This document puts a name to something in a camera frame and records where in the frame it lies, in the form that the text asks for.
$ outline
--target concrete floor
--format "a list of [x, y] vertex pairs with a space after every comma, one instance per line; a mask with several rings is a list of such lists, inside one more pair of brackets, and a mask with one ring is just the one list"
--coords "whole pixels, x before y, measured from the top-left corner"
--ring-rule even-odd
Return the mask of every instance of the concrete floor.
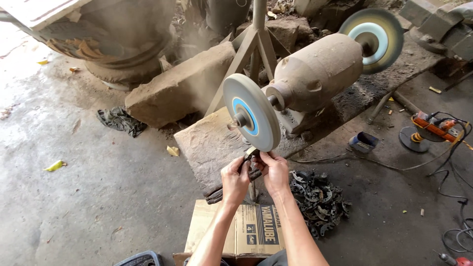
[[[122, 105], [126, 92], [108, 90], [84, 69], [70, 73], [69, 67], [83, 64], [44, 49], [8, 24], [0, 24], [0, 31], [12, 36], [1, 53], [25, 42], [0, 60], [0, 109], [19, 104], [0, 121], [2, 264], [112, 265], [153, 250], [173, 265], [171, 254], [185, 246], [194, 201], [203, 198], [185, 159], [166, 151], [175, 145], [174, 131], [149, 128], [133, 139], [104, 127], [96, 110]], [[42, 55], [49, 56], [49, 64], [35, 63]], [[473, 121], [472, 85], [468, 79], [437, 95], [427, 88], [446, 84], [426, 73], [400, 91], [425, 111], [448, 111]], [[393, 115], [383, 109], [367, 125], [369, 110], [309, 147], [303, 159], [344, 153], [348, 139], [360, 131], [384, 139], [370, 158], [399, 168], [428, 161], [447, 148], [447, 143], [435, 143], [423, 155], [405, 150], [397, 134], [411, 124], [409, 114], [399, 113], [395, 102], [388, 104]], [[473, 152], [462, 145], [453, 158], [473, 182], [467, 175], [473, 170]], [[68, 165], [43, 171], [59, 159]], [[353, 202], [351, 218], [317, 242], [329, 263], [375, 266], [442, 264], [432, 249], [445, 251], [440, 236], [458, 228], [459, 204], [437, 194], [440, 176], [424, 177], [436, 165], [402, 173], [361, 160], [292, 162], [290, 167], [327, 172]], [[454, 178], [445, 189], [473, 196]], [[265, 191], [261, 200], [271, 201]], [[468, 206], [465, 215], [472, 213]]]

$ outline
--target cloth rag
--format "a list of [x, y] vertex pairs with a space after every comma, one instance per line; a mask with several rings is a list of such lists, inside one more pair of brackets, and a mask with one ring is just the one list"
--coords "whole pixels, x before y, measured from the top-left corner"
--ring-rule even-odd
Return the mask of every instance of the cloth rag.
[[116, 129], [118, 131], [126, 131], [133, 138], [138, 136], [148, 126], [131, 117], [124, 106], [116, 106], [112, 109], [104, 109], [97, 111], [97, 118], [106, 127]]

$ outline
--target cigarette butt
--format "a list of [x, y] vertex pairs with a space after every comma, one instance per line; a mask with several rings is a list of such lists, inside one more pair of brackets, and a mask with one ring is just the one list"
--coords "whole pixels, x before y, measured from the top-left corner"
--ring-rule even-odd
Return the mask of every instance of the cigarette butt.
[[435, 92], [437, 92], [438, 94], [442, 93], [442, 91], [441, 91], [441, 90], [439, 90], [439, 89], [436, 89], [436, 88], [434, 88], [434, 87], [432, 87], [432, 86], [430, 86], [430, 87], [429, 87], [429, 89], [430, 89], [431, 91], [435, 91]]

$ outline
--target yamalube box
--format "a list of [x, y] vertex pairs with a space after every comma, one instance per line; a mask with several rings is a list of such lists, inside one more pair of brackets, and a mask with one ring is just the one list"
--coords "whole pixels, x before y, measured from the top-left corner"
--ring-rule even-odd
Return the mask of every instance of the yamalube box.
[[[219, 204], [195, 201], [184, 253], [173, 254], [176, 266], [181, 266], [195, 251]], [[230, 265], [254, 266], [285, 248], [274, 205], [240, 205], [228, 230], [222, 257]]]

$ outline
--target wooden workbench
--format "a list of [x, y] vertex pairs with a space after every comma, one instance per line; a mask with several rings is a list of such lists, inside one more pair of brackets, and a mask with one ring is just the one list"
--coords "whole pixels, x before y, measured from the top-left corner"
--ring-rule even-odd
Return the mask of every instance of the wooden workbench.
[[[404, 35], [403, 52], [390, 68], [378, 74], [361, 76], [332, 99], [310, 129], [311, 138], [304, 141], [300, 136], [285, 136], [281, 127], [283, 136], [276, 152], [288, 158], [328, 136], [379, 101], [389, 90], [413, 79], [443, 58], [418, 46], [408, 34]], [[243, 144], [238, 131], [227, 129], [230, 122], [224, 107], [174, 135], [210, 204], [221, 197], [220, 170], [234, 158], [244, 155], [249, 148]]]

